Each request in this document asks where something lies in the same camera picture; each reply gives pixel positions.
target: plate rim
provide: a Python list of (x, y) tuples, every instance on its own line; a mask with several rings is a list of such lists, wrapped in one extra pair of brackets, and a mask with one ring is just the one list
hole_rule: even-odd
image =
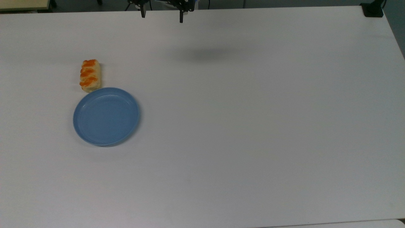
[[(112, 142), (112, 143), (92, 143), (92, 142), (89, 142), (88, 140), (86, 140), (84, 137), (82, 137), (82, 136), (79, 134), (78, 129), (76, 128), (75, 119), (78, 118), (78, 117), (77, 117), (77, 116), (78, 116), (78, 112), (79, 112), (78, 109), (79, 109), (79, 106), (81, 107), (80, 104), (82, 104), (82, 103), (84, 102), (84, 100), (85, 100), (88, 96), (91, 96), (92, 93), (94, 93), (94, 92), (96, 92), (96, 91), (99, 91), (99, 90), (105, 90), (105, 89), (120, 90), (120, 91), (122, 91), (122, 92), (128, 94), (128, 95), (134, 100), (135, 108), (136, 108), (136, 110), (137, 110), (137, 112), (138, 112), (138, 115), (137, 115), (137, 117), (136, 117), (135, 124), (134, 124), (134, 126), (132, 127), (132, 129), (129, 131), (128, 134), (126, 134), (126, 135), (125, 135), (123, 138), (121, 138), (120, 140), (115, 141), (115, 142)], [(110, 145), (115, 145), (115, 144), (118, 144), (118, 143), (124, 141), (124, 140), (127, 139), (131, 134), (133, 134), (133, 133), (134, 133), (134, 130), (136, 129), (136, 127), (137, 127), (138, 124), (139, 124), (140, 116), (141, 116), (141, 112), (140, 112), (140, 109), (139, 109), (139, 105), (138, 105), (138, 102), (136, 101), (136, 99), (135, 99), (134, 96), (132, 96), (129, 92), (127, 92), (127, 91), (125, 91), (125, 90), (123, 90), (123, 89), (121, 89), (121, 88), (116, 88), (116, 87), (104, 87), (104, 88), (100, 88), (100, 89), (97, 89), (97, 90), (95, 90), (95, 91), (92, 91), (92, 92), (88, 93), (87, 95), (85, 95), (85, 96), (77, 103), (76, 108), (75, 108), (75, 111), (73, 112), (73, 128), (75, 129), (76, 134), (77, 134), (81, 139), (83, 139), (85, 142), (87, 142), (87, 143), (90, 143), (90, 144), (95, 145), (95, 146), (110, 146)]]

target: chair leg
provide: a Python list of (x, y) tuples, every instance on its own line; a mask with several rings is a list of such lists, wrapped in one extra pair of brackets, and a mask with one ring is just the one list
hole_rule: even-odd
[(56, 4), (56, 1), (55, 1), (55, 0), (51, 0), (50, 3), (51, 3), (51, 6), (52, 6), (53, 8), (56, 8), (56, 7), (58, 6), (58, 5)]

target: blue plate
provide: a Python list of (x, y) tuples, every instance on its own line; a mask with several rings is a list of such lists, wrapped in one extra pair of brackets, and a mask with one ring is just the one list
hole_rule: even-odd
[(116, 144), (127, 138), (139, 121), (139, 107), (128, 92), (102, 88), (87, 94), (73, 114), (76, 133), (97, 146)]

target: bread roll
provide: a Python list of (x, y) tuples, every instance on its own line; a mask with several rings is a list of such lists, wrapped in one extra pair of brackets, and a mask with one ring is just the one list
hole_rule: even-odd
[(97, 60), (85, 60), (81, 65), (80, 86), (85, 92), (101, 88), (101, 69)]

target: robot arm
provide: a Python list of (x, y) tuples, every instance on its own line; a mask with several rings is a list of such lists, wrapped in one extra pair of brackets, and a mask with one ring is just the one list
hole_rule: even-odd
[[(128, 0), (129, 4), (135, 4), (141, 9), (142, 17), (145, 18), (146, 10), (143, 7), (149, 0)], [(183, 15), (185, 12), (193, 12), (196, 4), (195, 0), (166, 0), (180, 11), (180, 23), (183, 23)]]

